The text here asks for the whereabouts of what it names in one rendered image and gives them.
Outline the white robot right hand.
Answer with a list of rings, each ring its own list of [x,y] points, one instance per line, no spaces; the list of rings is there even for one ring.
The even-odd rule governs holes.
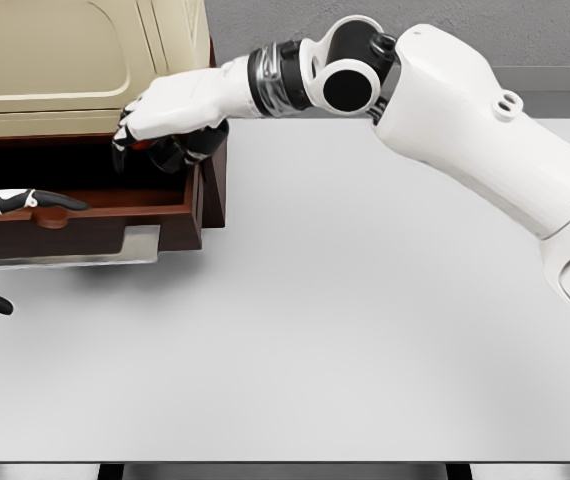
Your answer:
[[[124,171],[132,146],[143,140],[173,137],[185,152],[186,168],[216,153],[229,134],[216,97],[222,78],[221,68],[205,68],[152,81],[121,112],[112,140],[114,170]]]

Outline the black switch with red button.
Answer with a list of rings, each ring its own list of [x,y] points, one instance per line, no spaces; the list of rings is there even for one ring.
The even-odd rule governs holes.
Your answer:
[[[143,140],[135,143],[132,148],[146,153],[152,163],[164,173],[174,174],[186,168],[185,152],[171,136]]]

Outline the brown wooden cabinet drawer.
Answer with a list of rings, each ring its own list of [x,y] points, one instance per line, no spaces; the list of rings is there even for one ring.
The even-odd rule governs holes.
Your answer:
[[[0,216],[0,259],[120,251],[128,226],[157,225],[161,251],[202,245],[203,187],[194,166],[174,175],[136,152],[114,171],[107,144],[0,149],[0,189],[57,192],[86,211],[23,209]]]

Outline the beige and brown cabinet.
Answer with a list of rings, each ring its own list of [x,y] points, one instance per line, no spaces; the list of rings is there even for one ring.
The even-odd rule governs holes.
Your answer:
[[[107,144],[157,77],[210,67],[204,0],[0,0],[0,149]],[[201,231],[225,223],[226,151],[201,171]]]

